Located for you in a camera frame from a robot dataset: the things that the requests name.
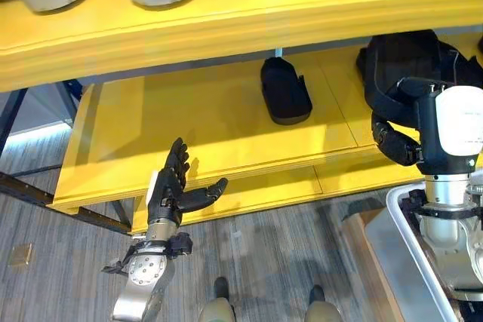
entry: person's shoe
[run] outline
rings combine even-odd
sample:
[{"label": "person's shoe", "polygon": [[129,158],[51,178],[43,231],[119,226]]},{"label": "person's shoe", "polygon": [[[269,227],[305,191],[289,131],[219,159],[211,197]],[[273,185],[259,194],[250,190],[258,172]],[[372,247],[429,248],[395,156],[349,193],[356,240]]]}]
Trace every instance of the person's shoe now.
[{"label": "person's shoe", "polygon": [[318,284],[316,284],[310,291],[309,305],[315,301],[325,302],[324,290]]},{"label": "person's shoe", "polygon": [[215,280],[214,295],[216,298],[226,298],[229,301],[228,280],[225,277],[218,277]]}]

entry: yellow wooden shelf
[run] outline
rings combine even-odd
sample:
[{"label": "yellow wooden shelf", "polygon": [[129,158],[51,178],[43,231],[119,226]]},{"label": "yellow wooden shelf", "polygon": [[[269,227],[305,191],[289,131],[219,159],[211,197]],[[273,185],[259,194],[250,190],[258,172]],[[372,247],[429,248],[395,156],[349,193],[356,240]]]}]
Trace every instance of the yellow wooden shelf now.
[{"label": "yellow wooden shelf", "polygon": [[0,91],[274,47],[483,22],[483,0],[84,0],[34,15],[0,0]]},{"label": "yellow wooden shelf", "polygon": [[[313,167],[252,176],[230,181],[222,198],[203,210],[184,214],[183,224],[272,209],[321,197],[322,191]],[[145,232],[146,229],[146,199],[140,197],[134,202],[132,232]]]},{"label": "yellow wooden shelf", "polygon": [[75,118],[53,206],[144,195],[179,136],[191,155],[188,187],[350,158],[357,144],[314,56],[288,60],[305,76],[314,105],[310,118],[293,127],[269,117],[262,60],[91,86]]},{"label": "yellow wooden shelf", "polygon": [[[183,224],[299,204],[322,198],[393,186],[421,178],[415,167],[390,164],[381,156],[352,167],[304,167],[230,182],[226,193],[206,209],[186,213]],[[132,233],[147,230],[146,199],[134,202]]]},{"label": "yellow wooden shelf", "polygon": [[[478,36],[440,38],[470,57],[478,53]],[[76,213],[79,206],[145,195],[151,172],[163,166],[178,136],[191,155],[188,188],[222,176],[233,181],[311,165],[324,175],[326,196],[417,177],[415,168],[385,161],[374,145],[354,66],[360,47],[288,57],[305,75],[314,105],[309,119],[291,127],[268,115],[258,76],[262,60],[92,85],[79,106],[51,207]],[[368,170],[375,167],[379,176],[372,177]],[[262,198],[250,202],[265,204]]]}]

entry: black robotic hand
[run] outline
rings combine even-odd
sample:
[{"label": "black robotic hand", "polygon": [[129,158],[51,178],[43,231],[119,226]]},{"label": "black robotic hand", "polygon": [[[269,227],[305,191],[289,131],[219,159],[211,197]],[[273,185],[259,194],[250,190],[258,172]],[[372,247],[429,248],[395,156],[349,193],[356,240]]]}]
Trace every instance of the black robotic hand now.
[{"label": "black robotic hand", "polygon": [[228,180],[222,178],[207,188],[184,192],[186,172],[189,169],[187,149],[181,138],[174,141],[149,199],[148,224],[160,218],[168,218],[179,225],[182,213],[212,205],[225,191]]}]

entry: gray carpet floor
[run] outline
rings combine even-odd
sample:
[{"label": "gray carpet floor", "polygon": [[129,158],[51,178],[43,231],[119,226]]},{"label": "gray carpet floor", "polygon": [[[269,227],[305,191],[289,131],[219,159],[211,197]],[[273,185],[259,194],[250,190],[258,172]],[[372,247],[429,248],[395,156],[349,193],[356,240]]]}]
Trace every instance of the gray carpet floor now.
[{"label": "gray carpet floor", "polygon": [[[68,131],[9,142],[0,170],[13,173],[59,164]],[[59,170],[23,179],[54,192]],[[197,321],[213,298],[213,282],[228,278],[237,321],[303,321],[313,284],[321,284],[345,321],[372,322],[367,295],[341,233],[349,215],[381,207],[386,191],[333,198],[182,227],[194,252],[175,261],[158,321]],[[96,211],[113,216],[109,204]],[[101,274],[131,239],[0,195],[0,321],[104,322],[124,286]],[[27,268],[8,266],[13,246],[33,243]]]}]

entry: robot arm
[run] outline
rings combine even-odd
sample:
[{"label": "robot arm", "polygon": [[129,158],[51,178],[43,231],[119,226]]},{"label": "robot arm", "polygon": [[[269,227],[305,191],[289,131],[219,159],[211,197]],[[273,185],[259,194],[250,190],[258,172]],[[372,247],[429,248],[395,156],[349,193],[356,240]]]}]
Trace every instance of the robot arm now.
[{"label": "robot arm", "polygon": [[103,270],[128,277],[114,306],[113,320],[149,322],[156,319],[165,288],[174,276],[173,259],[192,251],[189,235],[177,234],[183,213],[212,205],[228,184],[223,178],[208,188],[184,192],[189,169],[186,150],[183,141],[177,139],[165,167],[152,176],[146,197],[148,230],[145,241],[131,246],[122,261]]},{"label": "robot arm", "polygon": [[374,140],[385,156],[404,166],[416,164],[425,175],[426,192],[416,198],[410,195],[405,206],[452,296],[481,299],[483,209],[472,200],[469,176],[483,147],[483,90],[403,78],[392,96],[404,100],[412,111],[410,122],[420,133],[420,144],[393,130],[388,121],[397,123],[398,117],[379,116],[390,110],[381,111],[377,104],[372,105]]}]

